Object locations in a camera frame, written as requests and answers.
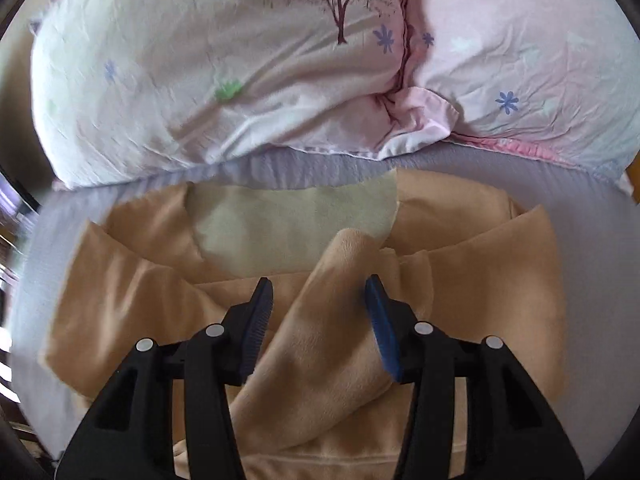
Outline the white tree-print pillow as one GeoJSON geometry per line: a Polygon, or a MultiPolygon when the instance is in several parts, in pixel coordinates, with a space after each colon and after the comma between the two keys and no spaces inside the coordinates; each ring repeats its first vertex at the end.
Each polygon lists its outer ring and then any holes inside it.
{"type": "Polygon", "coordinates": [[[404,30],[404,0],[52,0],[32,119],[69,188],[272,146],[380,159],[404,30]]]}

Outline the lavender bed sheet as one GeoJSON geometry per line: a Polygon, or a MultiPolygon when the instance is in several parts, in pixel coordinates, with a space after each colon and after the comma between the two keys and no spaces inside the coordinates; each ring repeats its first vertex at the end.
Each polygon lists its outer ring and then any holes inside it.
{"type": "Polygon", "coordinates": [[[39,363],[66,266],[88,221],[114,203],[181,181],[248,188],[342,185],[395,167],[446,172],[542,205],[562,259],[568,379],[558,414],[588,474],[612,453],[639,406],[639,208],[617,186],[545,162],[436,144],[385,162],[273,150],[129,184],[54,191],[43,201],[9,314],[12,388],[40,441],[60,454],[77,426],[67,388],[39,363]]]}

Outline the tan fleece garment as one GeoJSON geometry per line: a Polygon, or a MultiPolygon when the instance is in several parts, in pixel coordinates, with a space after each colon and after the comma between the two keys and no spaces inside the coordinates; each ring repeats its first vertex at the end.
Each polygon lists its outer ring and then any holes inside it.
{"type": "Polygon", "coordinates": [[[339,228],[302,209],[242,203],[206,237],[181,183],[116,205],[89,223],[67,272],[43,363],[89,406],[142,338],[171,344],[219,322],[273,284],[273,310],[254,373],[229,392],[251,479],[387,479],[411,390],[383,368],[362,293],[386,292],[451,337],[502,338],[548,399],[564,385],[565,301],[548,214],[498,188],[396,169],[340,188],[285,194],[359,219],[339,228]]]}

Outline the pink floral pillow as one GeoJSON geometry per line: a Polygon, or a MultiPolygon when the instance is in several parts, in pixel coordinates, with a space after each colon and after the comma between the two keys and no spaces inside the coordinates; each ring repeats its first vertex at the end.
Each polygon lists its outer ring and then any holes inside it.
{"type": "Polygon", "coordinates": [[[399,136],[623,177],[639,151],[639,39],[616,0],[406,0],[399,136]]]}

